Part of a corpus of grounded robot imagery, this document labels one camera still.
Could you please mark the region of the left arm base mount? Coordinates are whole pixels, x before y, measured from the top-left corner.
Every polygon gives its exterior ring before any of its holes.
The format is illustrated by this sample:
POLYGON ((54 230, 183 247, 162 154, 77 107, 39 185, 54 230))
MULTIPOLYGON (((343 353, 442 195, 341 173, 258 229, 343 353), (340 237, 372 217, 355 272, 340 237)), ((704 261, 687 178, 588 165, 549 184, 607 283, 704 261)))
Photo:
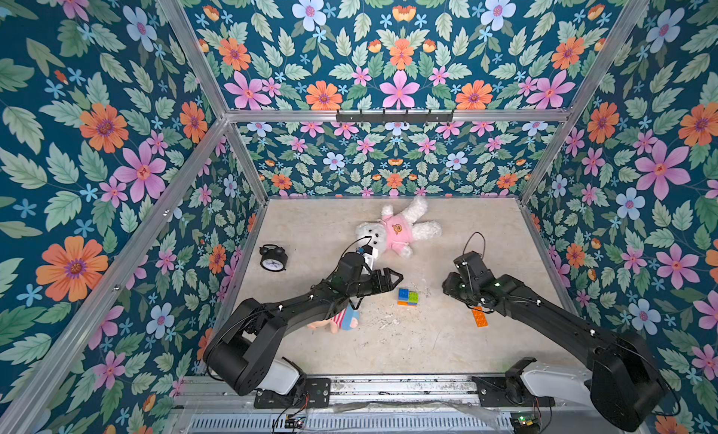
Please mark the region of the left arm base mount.
POLYGON ((254 409, 327 408, 331 380, 311 378, 286 358, 275 359, 254 398, 254 409))

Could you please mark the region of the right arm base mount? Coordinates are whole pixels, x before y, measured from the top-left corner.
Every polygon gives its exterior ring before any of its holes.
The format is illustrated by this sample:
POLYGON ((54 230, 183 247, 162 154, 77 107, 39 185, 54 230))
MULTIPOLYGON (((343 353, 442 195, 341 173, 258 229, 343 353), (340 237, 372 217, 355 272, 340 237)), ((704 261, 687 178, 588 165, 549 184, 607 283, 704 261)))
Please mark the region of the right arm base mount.
POLYGON ((558 401, 592 407, 587 384, 592 373, 584 366, 563 367, 524 357, 503 375, 471 376, 482 406, 550 407, 558 401))

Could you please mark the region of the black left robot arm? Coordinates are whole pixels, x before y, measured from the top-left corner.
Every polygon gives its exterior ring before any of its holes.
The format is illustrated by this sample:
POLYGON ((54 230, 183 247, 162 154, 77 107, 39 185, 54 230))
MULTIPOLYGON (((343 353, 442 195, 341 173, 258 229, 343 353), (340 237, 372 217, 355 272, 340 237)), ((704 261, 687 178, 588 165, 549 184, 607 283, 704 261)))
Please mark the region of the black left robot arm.
POLYGON ((287 359, 276 359, 284 337, 349 306, 356 309, 362 299, 391 292, 402 281, 401 273, 371 269, 361 254, 346 253, 303 295, 271 303, 245 299, 213 335, 203 361, 239 396, 254 390, 295 396, 304 387, 304 372, 287 359))

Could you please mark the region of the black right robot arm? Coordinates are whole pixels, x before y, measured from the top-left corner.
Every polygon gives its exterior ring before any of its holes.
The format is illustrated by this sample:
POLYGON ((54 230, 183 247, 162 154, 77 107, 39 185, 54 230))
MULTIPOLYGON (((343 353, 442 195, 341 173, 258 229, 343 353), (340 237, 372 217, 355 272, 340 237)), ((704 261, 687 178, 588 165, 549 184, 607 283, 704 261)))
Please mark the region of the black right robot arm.
POLYGON ((454 267, 442 284, 444 294, 471 309, 535 329, 583 365, 562 368, 525 357, 505 373, 511 400, 560 398, 591 406, 620 430, 635 431, 671 394, 641 336, 602 329, 546 301, 508 274, 495 277, 476 252, 458 256, 454 267))

